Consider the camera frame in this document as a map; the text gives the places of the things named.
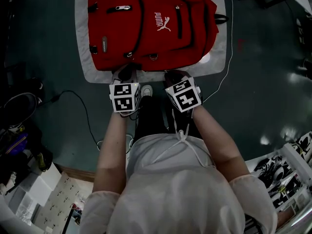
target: bag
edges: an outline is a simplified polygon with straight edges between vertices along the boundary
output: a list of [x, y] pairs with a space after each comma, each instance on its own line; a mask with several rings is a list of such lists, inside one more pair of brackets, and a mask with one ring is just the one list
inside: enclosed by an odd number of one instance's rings
[[134, 62], [160, 71], [197, 63], [215, 42], [215, 11], [211, 0], [88, 0], [95, 67], [116, 70]]

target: white mat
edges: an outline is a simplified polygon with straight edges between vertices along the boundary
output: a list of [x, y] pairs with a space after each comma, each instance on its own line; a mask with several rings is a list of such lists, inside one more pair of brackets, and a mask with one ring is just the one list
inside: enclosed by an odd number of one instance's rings
[[[216, 12], [225, 15], [224, 0], [212, 0], [217, 5]], [[85, 79], [91, 83], [110, 83], [112, 81], [111, 71], [98, 71], [93, 63], [89, 51], [88, 33], [88, 0], [75, 0], [75, 23], [76, 36], [80, 61]], [[191, 66], [181, 68], [191, 76], [205, 76], [219, 73], [224, 69], [226, 57], [226, 24], [218, 25], [219, 33], [211, 51], [203, 59]], [[164, 80], [163, 72], [137, 71], [138, 82]]]

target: power cord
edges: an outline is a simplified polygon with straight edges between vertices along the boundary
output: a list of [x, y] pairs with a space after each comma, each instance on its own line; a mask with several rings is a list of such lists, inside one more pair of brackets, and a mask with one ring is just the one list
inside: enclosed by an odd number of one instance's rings
[[[130, 152], [130, 150], [131, 150], [131, 147], [132, 147], [132, 143], [133, 143], [133, 136], [131, 135], [131, 134], [126, 134], [126, 136], [128, 136], [128, 137], [130, 137], [131, 138], [131, 140], [129, 141], [129, 149], [126, 151], [126, 154], [128, 153], [128, 152]], [[100, 143], [102, 143], [103, 142], [103, 140], [100, 140], [100, 141], [98, 141], [97, 142], [97, 149], [99, 150], [99, 151], [101, 151], [101, 149], [99, 148], [99, 144]]]
[[287, 7], [288, 7], [289, 10], [290, 10], [290, 13], [291, 13], [293, 22], [294, 22], [294, 24], [296, 25], [296, 18], [295, 18], [295, 16], [294, 16], [293, 10], [291, 9], [291, 7], [290, 7], [289, 4], [287, 3], [287, 1], [285, 1], [285, 3], [286, 3]]
[[90, 132], [90, 134], [91, 134], [91, 136], [92, 136], [92, 139], [93, 139], [94, 143], [97, 145], [97, 148], [98, 148], [98, 142], [97, 142], [96, 139], [94, 138], [94, 135], [93, 135], [93, 133], [92, 133], [92, 131], [91, 131], [87, 107], [86, 107], [86, 105], [84, 104], [82, 98], [81, 98], [78, 94], [76, 94], [75, 91], [72, 91], [72, 90], [64, 90], [64, 91], [61, 92], [59, 95], [56, 95], [56, 96], [52, 97], [52, 98], [51, 98], [50, 100], [48, 100], [47, 102], [44, 102], [44, 103], [39, 104], [39, 107], [42, 107], [43, 105], [45, 105], [45, 104], [47, 104], [47, 103], [50, 103], [50, 102], [51, 102], [51, 103], [54, 103], [54, 102], [58, 101], [59, 98], [61, 97], [61, 95], [64, 94], [64, 93], [72, 93], [72, 94], [74, 94], [75, 96], [77, 96], [77, 97], [80, 99], [80, 101], [81, 101], [81, 103], [82, 103], [82, 105], [83, 105], [83, 107], [84, 107], [84, 110], [85, 110], [85, 112], [86, 112], [87, 121], [88, 121], [88, 127], [89, 127], [89, 132]]
[[229, 60], [229, 63], [228, 63], [228, 67], [227, 67], [227, 71], [226, 71], [226, 74], [225, 76], [223, 77], [223, 79], [221, 80], [220, 84], [219, 84], [219, 87], [217, 90], [215, 90], [211, 95], [209, 95], [207, 98], [204, 99], [203, 103], [205, 103], [206, 100], [208, 100], [211, 96], [213, 96], [216, 92], [219, 91], [220, 87], [221, 87], [221, 84], [222, 82], [224, 81], [225, 77], [228, 75], [229, 73], [229, 69], [230, 69], [230, 63], [231, 63], [231, 60], [232, 60], [232, 57], [233, 57], [233, 19], [234, 19], [234, 5], [233, 5], [233, 0], [232, 1], [232, 23], [231, 23], [231, 57], [230, 57], [230, 60]]
[[132, 111], [131, 113], [128, 113], [128, 114], [123, 114], [123, 113], [120, 113], [120, 115], [121, 115], [121, 117], [122, 118], [126, 118], [126, 117], [128, 117], [128, 116], [130, 116], [130, 118], [131, 118], [131, 115], [133, 115], [135, 112], [137, 112], [138, 110], [140, 110], [140, 107], [138, 107], [137, 109], [135, 109], [134, 111]]

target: white shirt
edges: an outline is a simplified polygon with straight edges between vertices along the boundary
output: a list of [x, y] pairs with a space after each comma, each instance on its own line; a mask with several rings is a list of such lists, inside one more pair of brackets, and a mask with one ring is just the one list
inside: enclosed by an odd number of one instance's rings
[[273, 234], [277, 214], [262, 181], [245, 175], [228, 183], [203, 140], [186, 140], [174, 145], [176, 135], [168, 134], [139, 139], [123, 193], [92, 193], [80, 233], [242, 234], [247, 214], [263, 234]]

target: black cable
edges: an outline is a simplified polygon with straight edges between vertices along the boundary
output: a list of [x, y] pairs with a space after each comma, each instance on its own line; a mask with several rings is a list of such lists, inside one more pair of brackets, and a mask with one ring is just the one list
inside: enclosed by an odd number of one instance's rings
[[290, 7], [289, 4], [287, 3], [287, 1], [285, 1], [285, 3], [287, 4], [289, 10], [291, 11], [292, 20], [293, 20], [294, 24], [297, 25], [296, 18], [295, 18], [295, 16], [294, 16], [293, 10], [291, 9], [291, 7]]
[[3, 131], [3, 133], [0, 135], [0, 142], [2, 141], [3, 136], [7, 133], [9, 129], [6, 129]]
[[138, 119], [138, 113], [140, 112], [140, 109], [141, 108], [139, 108], [139, 110], [137, 111], [136, 117], [134, 119], [131, 118], [132, 115], [129, 115], [130, 120], [137, 120]]
[[131, 147], [129, 148], [129, 150], [126, 152], [126, 154], [128, 153], [128, 152], [130, 152], [131, 151]]
[[[138, 112], [140, 111], [140, 109], [141, 109], [141, 108], [138, 108], [138, 109], [136, 109], [135, 111], [133, 111], [133, 113], [127, 114], [126, 116], [125, 116], [125, 115], [122, 115], [122, 114], [120, 113], [120, 116], [121, 116], [122, 118], [129, 117], [130, 120], [136, 120], [136, 119], [137, 119]], [[136, 112], [137, 112], [136, 118], [132, 119], [132, 118], [131, 118], [131, 115], [134, 115]]]
[[137, 130], [137, 122], [138, 122], [139, 114], [140, 114], [140, 110], [137, 112], [137, 115], [136, 115], [136, 128], [135, 128], [135, 131]]
[[89, 115], [88, 115], [87, 107], [86, 107], [86, 105], [84, 104], [82, 98], [81, 98], [78, 94], [76, 94], [75, 91], [72, 91], [72, 90], [64, 90], [64, 91], [61, 92], [59, 95], [56, 95], [56, 96], [52, 97], [52, 98], [51, 98], [50, 100], [48, 100], [47, 102], [44, 102], [44, 103], [39, 104], [39, 107], [41, 107], [41, 106], [43, 106], [43, 105], [45, 105], [45, 104], [47, 104], [47, 103], [49, 103], [49, 102], [54, 103], [54, 102], [58, 101], [59, 98], [60, 98], [60, 96], [61, 96], [62, 94], [64, 94], [64, 93], [73, 93], [75, 96], [77, 96], [77, 97], [80, 99], [80, 101], [81, 101], [81, 103], [82, 103], [82, 105], [83, 105], [83, 107], [84, 107], [84, 110], [85, 110], [85, 112], [86, 112], [87, 121], [88, 121], [88, 127], [89, 127], [89, 132], [90, 132], [90, 134], [91, 134], [91, 136], [92, 136], [92, 139], [93, 139], [94, 143], [96, 144], [96, 146], [98, 146], [98, 143], [97, 143], [96, 139], [94, 138], [94, 135], [93, 135], [93, 133], [92, 133], [92, 131], [91, 131], [91, 126], [90, 126], [90, 121], [89, 121]]

